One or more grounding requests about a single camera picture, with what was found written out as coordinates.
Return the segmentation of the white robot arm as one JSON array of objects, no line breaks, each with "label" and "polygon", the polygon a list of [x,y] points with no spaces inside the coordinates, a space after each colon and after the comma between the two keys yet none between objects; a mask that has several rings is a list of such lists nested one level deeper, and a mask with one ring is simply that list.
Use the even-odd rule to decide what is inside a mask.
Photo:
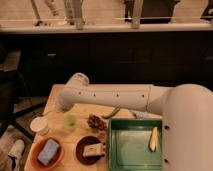
[{"label": "white robot arm", "polygon": [[97,104],[160,115],[163,171],[213,171],[213,91],[197,84],[92,84],[74,74],[57,94],[56,108]]}]

